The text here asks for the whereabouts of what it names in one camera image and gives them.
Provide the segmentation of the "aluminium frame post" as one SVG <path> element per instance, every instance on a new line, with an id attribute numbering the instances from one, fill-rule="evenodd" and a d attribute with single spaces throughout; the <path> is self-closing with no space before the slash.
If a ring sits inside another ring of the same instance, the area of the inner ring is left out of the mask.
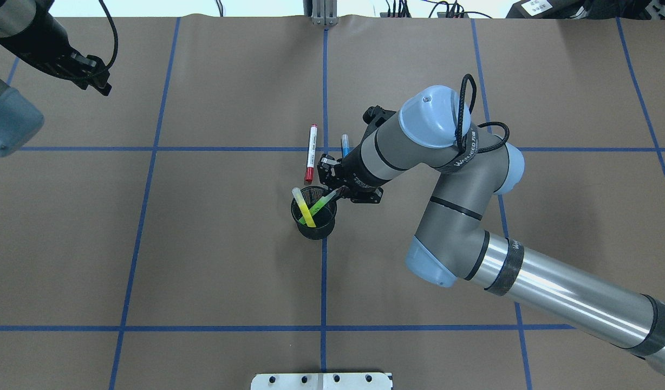
<path id="1" fill-rule="evenodd" d="M 338 1 L 336 0 L 312 0 L 304 1 L 304 12 L 310 17 L 313 25 L 336 25 L 339 22 L 337 13 Z"/>

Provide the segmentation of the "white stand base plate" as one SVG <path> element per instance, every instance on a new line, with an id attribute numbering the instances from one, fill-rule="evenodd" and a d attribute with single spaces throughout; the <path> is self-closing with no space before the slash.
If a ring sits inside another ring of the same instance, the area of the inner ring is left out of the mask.
<path id="1" fill-rule="evenodd" d="M 251 389 L 394 389 L 391 374 L 382 372 L 263 373 Z"/>

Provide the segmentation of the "green highlighter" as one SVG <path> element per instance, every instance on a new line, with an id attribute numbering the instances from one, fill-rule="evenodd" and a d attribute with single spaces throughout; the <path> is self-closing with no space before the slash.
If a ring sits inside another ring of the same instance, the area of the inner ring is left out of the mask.
<path id="1" fill-rule="evenodd" d="M 310 186 L 301 190 L 303 197 L 309 206 L 312 216 L 315 216 L 322 210 L 328 203 L 332 202 L 335 196 L 335 190 L 329 188 Z"/>

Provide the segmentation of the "yellow highlighter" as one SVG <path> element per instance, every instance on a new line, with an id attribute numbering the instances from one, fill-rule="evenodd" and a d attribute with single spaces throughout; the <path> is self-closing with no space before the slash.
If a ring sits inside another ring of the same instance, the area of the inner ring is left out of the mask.
<path id="1" fill-rule="evenodd" d="M 303 193 L 301 192 L 301 189 L 299 187 L 294 187 L 291 190 L 291 194 L 293 195 L 293 198 L 296 202 L 296 205 L 298 209 L 301 212 L 301 219 L 303 219 L 304 225 L 306 225 L 309 228 L 315 228 L 317 225 L 315 224 L 315 221 L 313 219 L 313 216 L 310 212 L 310 209 L 308 208 L 307 203 L 305 202 L 305 199 L 303 197 Z"/>

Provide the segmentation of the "black mesh pen cup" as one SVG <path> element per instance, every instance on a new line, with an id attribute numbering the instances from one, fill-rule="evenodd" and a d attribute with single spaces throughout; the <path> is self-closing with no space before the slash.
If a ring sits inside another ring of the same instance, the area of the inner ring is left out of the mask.
<path id="1" fill-rule="evenodd" d="M 292 198 L 290 204 L 291 217 L 295 220 L 295 225 L 303 237 L 318 241 L 328 237 L 335 227 L 335 217 L 337 205 L 334 200 L 328 201 L 322 207 L 316 209 L 316 203 L 332 192 L 330 188 L 320 186 L 309 186 L 301 188 L 301 195 L 310 214 L 312 215 L 315 227 L 310 227 L 302 215 L 296 198 Z"/>

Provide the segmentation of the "red white marker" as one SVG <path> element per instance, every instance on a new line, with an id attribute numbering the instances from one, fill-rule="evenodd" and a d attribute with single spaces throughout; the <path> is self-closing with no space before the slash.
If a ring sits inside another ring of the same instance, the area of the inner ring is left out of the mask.
<path id="1" fill-rule="evenodd" d="M 308 148 L 306 155 L 306 169 L 304 175 L 305 183 L 312 183 L 315 175 L 315 165 L 316 165 L 316 152 L 317 152 L 317 135 L 318 135 L 318 126 L 317 124 L 312 124 L 309 130 L 308 136 Z"/>

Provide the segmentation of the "blue highlighter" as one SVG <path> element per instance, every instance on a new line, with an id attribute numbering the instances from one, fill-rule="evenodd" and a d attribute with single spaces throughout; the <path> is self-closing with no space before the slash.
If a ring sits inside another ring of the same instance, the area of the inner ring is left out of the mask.
<path id="1" fill-rule="evenodd" d="M 341 136 L 341 152 L 342 152 L 342 158 L 347 157 L 347 155 L 351 152 L 352 148 L 350 145 L 350 140 L 347 134 L 343 134 Z"/>

